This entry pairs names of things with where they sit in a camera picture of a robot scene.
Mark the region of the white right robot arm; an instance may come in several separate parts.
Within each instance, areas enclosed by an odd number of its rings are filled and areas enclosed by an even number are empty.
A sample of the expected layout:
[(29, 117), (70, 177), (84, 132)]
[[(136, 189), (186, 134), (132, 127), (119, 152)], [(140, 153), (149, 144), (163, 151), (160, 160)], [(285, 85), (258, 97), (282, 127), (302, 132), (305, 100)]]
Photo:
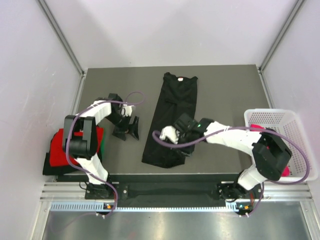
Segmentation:
[(188, 114), (182, 114), (173, 125), (161, 130), (160, 138), (173, 144), (186, 144), (204, 138), (208, 144), (219, 144), (236, 149), (253, 158), (253, 164), (243, 170), (233, 192), (245, 198), (252, 189), (265, 181), (278, 181), (292, 157), (292, 151), (275, 131), (230, 129), (209, 118), (196, 121)]

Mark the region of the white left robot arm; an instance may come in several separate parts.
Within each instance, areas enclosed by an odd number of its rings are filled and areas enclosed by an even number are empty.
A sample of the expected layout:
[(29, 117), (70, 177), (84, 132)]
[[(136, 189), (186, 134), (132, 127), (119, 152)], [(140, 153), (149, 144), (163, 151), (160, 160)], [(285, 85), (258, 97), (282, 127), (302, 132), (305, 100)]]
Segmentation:
[(88, 187), (93, 187), (102, 198), (116, 193), (109, 172), (103, 167), (98, 150), (99, 123), (106, 119), (114, 125), (112, 135), (122, 141), (126, 135), (139, 140), (139, 117), (133, 112), (141, 102), (131, 103), (116, 93), (99, 97), (83, 111), (64, 119), (62, 149), (73, 168), (88, 177)]

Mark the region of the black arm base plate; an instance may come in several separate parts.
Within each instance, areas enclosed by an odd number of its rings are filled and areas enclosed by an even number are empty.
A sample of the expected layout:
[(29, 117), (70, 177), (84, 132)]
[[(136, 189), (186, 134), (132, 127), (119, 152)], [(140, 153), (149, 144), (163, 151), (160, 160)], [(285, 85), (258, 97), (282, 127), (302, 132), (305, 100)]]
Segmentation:
[(113, 183), (119, 200), (139, 196), (208, 196), (214, 200), (258, 199), (262, 192), (258, 184), (245, 190), (231, 182), (119, 182)]

